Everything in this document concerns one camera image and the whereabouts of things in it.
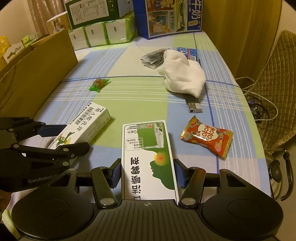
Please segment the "white ointment box green figure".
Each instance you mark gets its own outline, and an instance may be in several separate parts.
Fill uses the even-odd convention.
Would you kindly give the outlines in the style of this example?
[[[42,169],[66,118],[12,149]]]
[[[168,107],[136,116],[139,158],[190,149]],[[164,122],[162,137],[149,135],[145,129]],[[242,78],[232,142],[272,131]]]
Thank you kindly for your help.
[[[81,112],[57,135],[48,146],[56,149],[62,145],[70,145],[92,141],[92,139],[110,121],[107,108],[90,102]]]

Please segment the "green white medicine spray box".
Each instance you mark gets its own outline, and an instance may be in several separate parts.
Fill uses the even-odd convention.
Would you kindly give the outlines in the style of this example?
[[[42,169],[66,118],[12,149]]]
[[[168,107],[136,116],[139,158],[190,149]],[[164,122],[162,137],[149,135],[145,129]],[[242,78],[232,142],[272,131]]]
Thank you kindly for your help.
[[[127,200],[178,202],[171,144],[164,120],[122,126],[121,193]]]

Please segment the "red orange snack packet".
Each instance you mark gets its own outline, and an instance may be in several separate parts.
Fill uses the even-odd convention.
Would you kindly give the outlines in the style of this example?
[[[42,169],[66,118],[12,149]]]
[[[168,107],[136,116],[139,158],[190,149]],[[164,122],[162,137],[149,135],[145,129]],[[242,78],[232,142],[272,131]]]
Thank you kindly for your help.
[[[185,142],[208,148],[225,159],[232,143],[233,132],[205,125],[194,115],[182,131],[180,138]]]

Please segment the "silver black lighter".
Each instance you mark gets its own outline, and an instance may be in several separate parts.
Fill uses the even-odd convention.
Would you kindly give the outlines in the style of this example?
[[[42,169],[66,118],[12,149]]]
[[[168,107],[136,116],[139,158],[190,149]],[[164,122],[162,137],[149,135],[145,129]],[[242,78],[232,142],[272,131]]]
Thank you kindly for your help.
[[[186,105],[190,113],[201,113],[203,111],[201,108],[201,104],[196,97],[185,93],[183,94],[183,97],[186,101]]]

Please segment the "white cutout box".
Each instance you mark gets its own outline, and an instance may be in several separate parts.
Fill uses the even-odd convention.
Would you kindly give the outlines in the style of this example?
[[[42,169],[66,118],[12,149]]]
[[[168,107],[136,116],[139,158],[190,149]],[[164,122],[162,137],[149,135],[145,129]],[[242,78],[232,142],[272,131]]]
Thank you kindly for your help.
[[[17,54],[23,51],[24,48],[25,47],[22,42],[18,42],[10,46],[4,54],[4,60],[6,63],[10,63],[10,61],[12,61]]]

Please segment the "green wrapped candy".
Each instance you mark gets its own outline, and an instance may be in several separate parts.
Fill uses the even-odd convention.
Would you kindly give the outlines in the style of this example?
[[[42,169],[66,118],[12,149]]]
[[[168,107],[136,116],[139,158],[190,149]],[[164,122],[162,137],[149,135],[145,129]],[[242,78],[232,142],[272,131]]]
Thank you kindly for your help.
[[[93,83],[91,84],[88,90],[99,93],[104,87],[106,87],[106,85],[110,83],[111,81],[109,79],[97,78],[93,81]]]

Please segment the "black headset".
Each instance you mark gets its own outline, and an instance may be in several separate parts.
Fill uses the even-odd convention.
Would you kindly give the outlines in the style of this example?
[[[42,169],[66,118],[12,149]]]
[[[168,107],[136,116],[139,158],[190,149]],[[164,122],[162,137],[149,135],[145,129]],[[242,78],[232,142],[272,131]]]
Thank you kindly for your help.
[[[273,157],[272,154],[265,152],[271,196],[275,201],[285,201],[291,196],[294,188],[294,177],[292,164],[290,161],[290,153],[286,148],[272,149],[272,151],[283,152],[282,156],[285,161],[288,186],[286,193],[282,194],[283,177],[280,161]]]

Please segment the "yellow plastic bag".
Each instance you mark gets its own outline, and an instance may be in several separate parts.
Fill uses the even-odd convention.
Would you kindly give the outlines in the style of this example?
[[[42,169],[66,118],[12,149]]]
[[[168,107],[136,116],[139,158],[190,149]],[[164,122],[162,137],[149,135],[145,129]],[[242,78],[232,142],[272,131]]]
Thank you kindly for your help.
[[[0,58],[4,56],[7,49],[10,48],[10,42],[7,36],[0,36]]]

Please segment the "plaid bed sheet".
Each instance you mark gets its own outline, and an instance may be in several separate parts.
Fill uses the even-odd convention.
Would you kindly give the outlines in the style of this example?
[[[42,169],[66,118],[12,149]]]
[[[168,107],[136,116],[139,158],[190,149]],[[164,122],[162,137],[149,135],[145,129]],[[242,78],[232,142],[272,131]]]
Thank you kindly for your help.
[[[226,159],[181,140],[180,135],[192,117],[183,95],[168,92],[163,77],[141,63],[141,57],[147,53],[177,47],[196,49],[206,75],[199,99],[203,111],[197,118],[234,133]],[[78,64],[51,93],[34,119],[48,125],[68,124],[90,102],[108,109],[110,121],[92,140],[87,155],[74,163],[80,172],[110,166],[121,156],[124,124],[164,120],[174,158],[208,173],[229,169],[264,193],[270,193],[267,164],[253,115],[241,88],[206,33],[152,40],[136,37],[130,43],[78,50],[76,57]],[[109,79],[111,83],[99,93],[89,91],[97,78]]]

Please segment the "white knitted glove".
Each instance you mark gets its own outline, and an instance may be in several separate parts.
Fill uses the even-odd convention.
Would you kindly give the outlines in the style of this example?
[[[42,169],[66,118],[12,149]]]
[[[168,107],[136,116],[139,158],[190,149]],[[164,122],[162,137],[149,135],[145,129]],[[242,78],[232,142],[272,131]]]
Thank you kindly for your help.
[[[197,61],[189,60],[176,50],[164,52],[164,63],[158,73],[164,77],[164,86],[174,93],[190,94],[196,98],[201,95],[206,76]]]

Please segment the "green white tissue pack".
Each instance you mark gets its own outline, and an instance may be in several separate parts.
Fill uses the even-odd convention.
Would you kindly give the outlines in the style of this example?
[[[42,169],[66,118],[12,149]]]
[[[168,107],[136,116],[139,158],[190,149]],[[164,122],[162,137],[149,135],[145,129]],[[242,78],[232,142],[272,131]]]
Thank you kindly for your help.
[[[128,43],[137,35],[133,11],[121,19],[105,22],[105,27],[111,45]]]
[[[84,28],[90,47],[104,46],[109,44],[104,22],[88,25]]]
[[[85,37],[85,30],[83,27],[71,30],[68,33],[74,50],[88,48],[88,43]]]

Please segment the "white box with picture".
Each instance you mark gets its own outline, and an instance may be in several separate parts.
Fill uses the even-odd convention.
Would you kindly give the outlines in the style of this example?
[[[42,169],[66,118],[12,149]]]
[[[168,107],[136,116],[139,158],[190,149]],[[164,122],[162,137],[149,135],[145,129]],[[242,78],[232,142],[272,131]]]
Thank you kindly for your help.
[[[50,35],[62,30],[71,30],[67,11],[53,16],[46,22],[46,26]]]

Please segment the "silver sachet packets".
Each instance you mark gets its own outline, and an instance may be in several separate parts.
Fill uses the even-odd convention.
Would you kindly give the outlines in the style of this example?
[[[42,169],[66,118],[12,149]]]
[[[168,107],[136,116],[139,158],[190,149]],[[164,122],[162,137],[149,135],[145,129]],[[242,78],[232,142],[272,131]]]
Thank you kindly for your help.
[[[141,57],[141,62],[145,67],[150,69],[157,69],[164,62],[164,52],[168,50],[168,48],[159,49],[153,52],[150,52]]]

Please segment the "dark green printed box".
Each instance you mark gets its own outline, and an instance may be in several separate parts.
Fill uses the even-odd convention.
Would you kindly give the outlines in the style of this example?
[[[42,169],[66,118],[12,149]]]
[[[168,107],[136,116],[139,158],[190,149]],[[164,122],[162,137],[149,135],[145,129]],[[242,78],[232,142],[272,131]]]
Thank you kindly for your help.
[[[71,29],[94,23],[118,20],[133,11],[132,1],[73,0],[65,3]]]

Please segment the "wooden wardrobe panel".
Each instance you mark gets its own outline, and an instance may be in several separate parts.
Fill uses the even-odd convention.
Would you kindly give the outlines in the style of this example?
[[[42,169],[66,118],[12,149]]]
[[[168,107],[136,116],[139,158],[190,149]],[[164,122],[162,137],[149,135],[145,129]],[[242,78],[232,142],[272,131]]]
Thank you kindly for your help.
[[[204,1],[202,30],[234,77],[256,80],[276,37],[281,1]]]

